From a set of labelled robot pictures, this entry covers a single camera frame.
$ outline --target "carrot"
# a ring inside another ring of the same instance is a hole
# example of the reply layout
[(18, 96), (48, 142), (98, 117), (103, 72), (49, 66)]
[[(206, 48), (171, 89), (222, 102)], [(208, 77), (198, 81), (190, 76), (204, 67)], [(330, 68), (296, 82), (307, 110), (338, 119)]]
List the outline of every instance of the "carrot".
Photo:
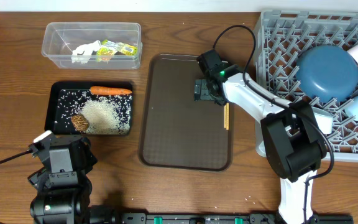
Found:
[(95, 95), (124, 95), (131, 94), (132, 91), (122, 88), (109, 88), (103, 86), (92, 86), (91, 93)]

